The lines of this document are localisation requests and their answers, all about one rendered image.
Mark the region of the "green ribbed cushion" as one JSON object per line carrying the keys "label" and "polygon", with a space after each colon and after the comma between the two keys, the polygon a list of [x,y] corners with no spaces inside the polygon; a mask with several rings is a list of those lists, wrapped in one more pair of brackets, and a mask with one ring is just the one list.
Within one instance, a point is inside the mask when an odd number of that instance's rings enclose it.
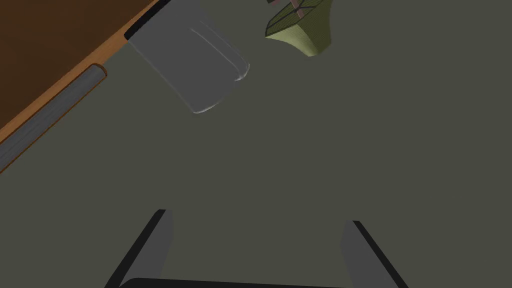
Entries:
{"label": "green ribbed cushion", "polygon": [[265,27],[265,38],[287,43],[307,57],[331,45],[333,0],[289,0]]}

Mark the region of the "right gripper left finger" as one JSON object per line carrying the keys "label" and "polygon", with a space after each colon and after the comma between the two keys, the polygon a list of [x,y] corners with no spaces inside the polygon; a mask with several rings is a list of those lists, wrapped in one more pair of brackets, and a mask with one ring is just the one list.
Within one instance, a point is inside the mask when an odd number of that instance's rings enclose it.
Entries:
{"label": "right gripper left finger", "polygon": [[173,212],[158,209],[150,218],[105,287],[120,288],[131,279],[158,279],[173,241]]}

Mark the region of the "grey cylindrical bar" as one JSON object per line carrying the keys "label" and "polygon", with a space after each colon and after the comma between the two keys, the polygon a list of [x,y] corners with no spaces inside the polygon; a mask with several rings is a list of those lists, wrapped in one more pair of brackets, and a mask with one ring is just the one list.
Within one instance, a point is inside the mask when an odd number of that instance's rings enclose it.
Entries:
{"label": "grey cylindrical bar", "polygon": [[106,77],[107,71],[102,65],[91,64],[0,142],[0,174]]}

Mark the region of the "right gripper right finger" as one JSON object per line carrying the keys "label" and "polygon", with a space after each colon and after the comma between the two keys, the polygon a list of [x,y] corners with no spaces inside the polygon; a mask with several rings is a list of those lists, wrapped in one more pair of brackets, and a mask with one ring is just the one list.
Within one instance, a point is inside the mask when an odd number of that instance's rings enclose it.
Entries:
{"label": "right gripper right finger", "polygon": [[340,249],[353,288],[409,288],[360,221],[345,222]]}

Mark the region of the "brown wooden table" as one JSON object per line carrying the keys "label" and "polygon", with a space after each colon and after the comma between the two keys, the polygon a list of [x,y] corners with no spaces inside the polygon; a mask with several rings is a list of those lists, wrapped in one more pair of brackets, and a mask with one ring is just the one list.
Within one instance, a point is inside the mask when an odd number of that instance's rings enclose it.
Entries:
{"label": "brown wooden table", "polygon": [[158,0],[0,0],[0,143],[93,64]]}

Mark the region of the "clear glass jar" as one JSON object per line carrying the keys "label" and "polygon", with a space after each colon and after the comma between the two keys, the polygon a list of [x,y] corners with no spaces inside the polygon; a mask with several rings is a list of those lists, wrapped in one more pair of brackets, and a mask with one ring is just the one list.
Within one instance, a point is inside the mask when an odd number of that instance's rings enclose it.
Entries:
{"label": "clear glass jar", "polygon": [[124,38],[194,114],[220,103],[250,70],[200,0],[157,0]]}

